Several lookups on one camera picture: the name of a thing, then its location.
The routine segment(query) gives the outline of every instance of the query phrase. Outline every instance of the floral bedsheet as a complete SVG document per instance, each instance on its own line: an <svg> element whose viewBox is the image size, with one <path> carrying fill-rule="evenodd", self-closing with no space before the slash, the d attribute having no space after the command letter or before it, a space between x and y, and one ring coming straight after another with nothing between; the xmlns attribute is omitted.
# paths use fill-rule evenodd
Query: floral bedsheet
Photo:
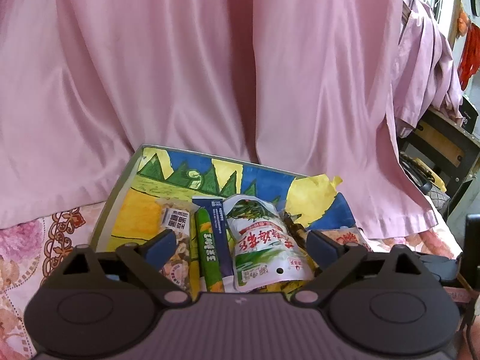
<svg viewBox="0 0 480 360"><path fill-rule="evenodd" d="M35 349L23 324L23 312L40 287L75 245L88 243L104 203L77 207L51 216L0 229L0 360L23 360ZM373 251L389 251L394 244L415 251L454 258L460 253L445 222L406 238L367 240ZM339 243L363 243L349 229L332 232Z"/></svg>

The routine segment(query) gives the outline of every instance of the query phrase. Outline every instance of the dark blue package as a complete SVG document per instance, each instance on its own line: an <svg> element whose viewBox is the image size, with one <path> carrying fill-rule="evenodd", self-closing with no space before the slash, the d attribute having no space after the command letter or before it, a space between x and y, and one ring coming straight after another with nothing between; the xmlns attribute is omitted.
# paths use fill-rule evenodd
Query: dark blue package
<svg viewBox="0 0 480 360"><path fill-rule="evenodd" d="M223 199L194 196L191 198L191 201L193 204L205 208L210 215L215 248L217 249L218 262L220 263L220 272L224 278L224 286L226 286L225 290L227 291L227 287L229 286L225 283L225 278L229 278L230 276L233 278L233 263L227 238L228 224L223 212Z"/></svg>

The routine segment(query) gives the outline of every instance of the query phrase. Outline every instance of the red cloth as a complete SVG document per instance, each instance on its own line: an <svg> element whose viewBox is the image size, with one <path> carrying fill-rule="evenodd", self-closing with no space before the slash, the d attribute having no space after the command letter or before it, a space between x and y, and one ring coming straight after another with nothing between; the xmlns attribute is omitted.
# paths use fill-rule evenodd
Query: red cloth
<svg viewBox="0 0 480 360"><path fill-rule="evenodd" d="M473 23L466 35L465 46L463 48L462 60L458 67L458 76L460 85L464 91L469 84L469 79L480 68L480 28Z"/></svg>

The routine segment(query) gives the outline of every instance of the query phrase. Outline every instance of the pink curtain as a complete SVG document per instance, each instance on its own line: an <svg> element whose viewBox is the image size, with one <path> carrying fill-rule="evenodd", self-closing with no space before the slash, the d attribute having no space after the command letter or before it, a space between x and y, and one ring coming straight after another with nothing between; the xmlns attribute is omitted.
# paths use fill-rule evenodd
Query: pink curtain
<svg viewBox="0 0 480 360"><path fill-rule="evenodd" d="M369 238L436 224L400 168L402 0L0 0L0 227L107 198L143 143L339 175Z"/></svg>

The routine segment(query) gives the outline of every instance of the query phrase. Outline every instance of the ribbed gray surface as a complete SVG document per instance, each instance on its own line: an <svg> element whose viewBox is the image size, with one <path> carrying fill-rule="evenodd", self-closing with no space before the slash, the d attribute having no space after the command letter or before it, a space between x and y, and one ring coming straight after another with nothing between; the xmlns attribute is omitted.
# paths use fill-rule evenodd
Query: ribbed gray surface
<svg viewBox="0 0 480 360"><path fill-rule="evenodd" d="M37 360L54 360L39 355ZM167 311L141 344L109 360L373 360L348 346L312 309L281 294L203 294ZM448 360L443 353L425 360Z"/></svg>

